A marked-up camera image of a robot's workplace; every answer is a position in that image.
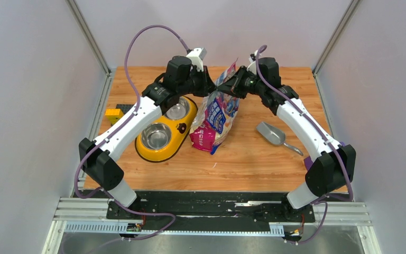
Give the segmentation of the colourful pet food bag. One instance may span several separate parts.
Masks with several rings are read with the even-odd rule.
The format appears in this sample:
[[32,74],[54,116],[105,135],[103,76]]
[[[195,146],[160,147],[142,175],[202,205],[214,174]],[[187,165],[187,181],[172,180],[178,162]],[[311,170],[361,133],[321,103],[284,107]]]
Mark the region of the colourful pet food bag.
[[190,128],[192,146],[214,154],[228,136],[240,99],[214,91],[204,97]]

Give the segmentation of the silver metal scoop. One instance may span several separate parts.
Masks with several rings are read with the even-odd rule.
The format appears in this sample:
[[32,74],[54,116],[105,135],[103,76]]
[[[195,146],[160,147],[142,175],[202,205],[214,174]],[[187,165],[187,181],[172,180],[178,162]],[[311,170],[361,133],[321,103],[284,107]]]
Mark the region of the silver metal scoop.
[[270,125],[266,122],[261,122],[256,126],[256,130],[271,144],[275,146],[284,146],[287,147],[288,149],[296,152],[300,156],[303,156],[303,152],[295,147],[292,146],[288,143],[286,143],[286,134],[278,129],[277,127],[274,127],[273,125]]

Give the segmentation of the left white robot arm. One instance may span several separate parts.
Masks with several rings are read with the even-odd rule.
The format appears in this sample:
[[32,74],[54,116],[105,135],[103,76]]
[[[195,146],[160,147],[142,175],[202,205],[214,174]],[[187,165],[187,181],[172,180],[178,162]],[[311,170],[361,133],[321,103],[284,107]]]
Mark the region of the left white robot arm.
[[127,146],[150,124],[178,104],[185,95],[205,97],[214,91],[208,69],[200,56],[175,56],[166,71],[137,95],[137,102],[115,125],[93,141],[84,138],[79,143],[80,164],[100,187],[121,204],[127,218],[136,218],[141,205],[135,191],[124,180],[117,164]]

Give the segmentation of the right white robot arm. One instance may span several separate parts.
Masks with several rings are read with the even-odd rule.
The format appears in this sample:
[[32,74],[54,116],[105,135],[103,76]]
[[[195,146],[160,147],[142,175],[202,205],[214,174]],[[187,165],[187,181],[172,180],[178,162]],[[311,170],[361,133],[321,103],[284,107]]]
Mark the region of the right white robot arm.
[[274,58],[257,58],[248,67],[240,67],[217,89],[237,98],[247,94],[259,96],[262,104],[293,131],[308,151],[311,163],[305,181],[287,194],[287,202],[280,207],[284,219],[294,221],[301,215],[302,207],[343,186],[350,188],[355,149],[327,133],[309,114],[298,94],[290,86],[282,85]]

